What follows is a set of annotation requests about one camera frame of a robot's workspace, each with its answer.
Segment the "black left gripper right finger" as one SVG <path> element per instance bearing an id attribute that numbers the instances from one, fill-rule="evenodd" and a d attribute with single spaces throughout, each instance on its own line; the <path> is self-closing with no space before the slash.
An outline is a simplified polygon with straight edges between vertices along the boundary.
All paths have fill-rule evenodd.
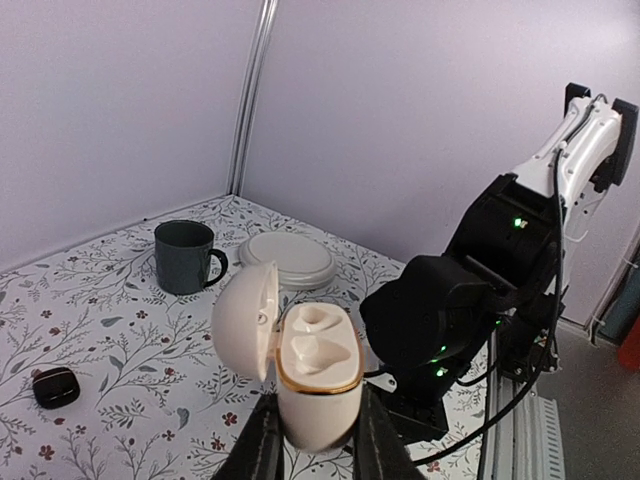
<path id="1" fill-rule="evenodd" d="M 353 478 L 363 480 L 424 479 L 396 433 L 378 396 L 362 391 L 353 430 Z"/>

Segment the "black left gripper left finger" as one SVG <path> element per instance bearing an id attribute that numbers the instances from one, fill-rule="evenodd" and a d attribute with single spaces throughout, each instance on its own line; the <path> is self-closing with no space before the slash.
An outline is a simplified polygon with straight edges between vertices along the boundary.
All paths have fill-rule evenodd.
<path id="1" fill-rule="evenodd" d="M 263 394 L 213 479 L 283 479 L 283 443 L 277 396 Z"/>

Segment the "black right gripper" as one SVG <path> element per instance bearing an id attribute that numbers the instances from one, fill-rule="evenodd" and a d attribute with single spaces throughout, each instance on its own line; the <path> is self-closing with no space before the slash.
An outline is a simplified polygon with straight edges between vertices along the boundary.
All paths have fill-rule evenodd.
<path id="1" fill-rule="evenodd" d="M 392 392 L 377 394 L 406 443 L 449 430 L 443 397 L 495 327 L 491 283 L 447 256 L 419 255 L 367 296 L 359 313 Z"/>

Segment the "white earbud case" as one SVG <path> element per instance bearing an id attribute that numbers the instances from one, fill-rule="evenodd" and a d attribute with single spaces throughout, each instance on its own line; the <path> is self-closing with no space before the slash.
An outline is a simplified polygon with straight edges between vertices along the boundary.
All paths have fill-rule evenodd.
<path id="1" fill-rule="evenodd" d="M 279 311 L 273 262 L 242 268 L 221 291 L 211 315 L 214 349 L 232 372 L 265 381 L 277 376 L 277 406 L 287 440 L 319 453 L 344 444 L 360 411 L 364 352 L 341 307 L 306 302 Z"/>

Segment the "black earbud charging case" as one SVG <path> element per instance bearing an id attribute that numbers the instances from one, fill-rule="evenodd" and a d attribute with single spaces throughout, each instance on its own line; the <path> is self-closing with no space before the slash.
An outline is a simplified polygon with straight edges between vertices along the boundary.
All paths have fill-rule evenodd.
<path id="1" fill-rule="evenodd" d="M 80 385 L 76 375 L 67 367 L 43 371 L 32 381 L 36 403 L 48 410 L 62 408 L 75 402 L 80 396 Z"/>

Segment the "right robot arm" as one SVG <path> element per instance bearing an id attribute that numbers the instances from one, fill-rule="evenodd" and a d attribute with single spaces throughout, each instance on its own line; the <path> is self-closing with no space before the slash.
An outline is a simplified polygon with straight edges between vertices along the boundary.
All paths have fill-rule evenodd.
<path id="1" fill-rule="evenodd" d="M 404 442 L 444 436 L 443 398 L 468 384 L 490 339 L 497 352 L 489 372 L 524 391 L 555 369 L 572 259 L 626 175 L 638 122 L 636 105 L 567 85 L 563 120 L 540 150 L 493 180 L 441 254 L 414 257 L 362 301 L 379 370 L 395 383 L 378 397 Z"/>

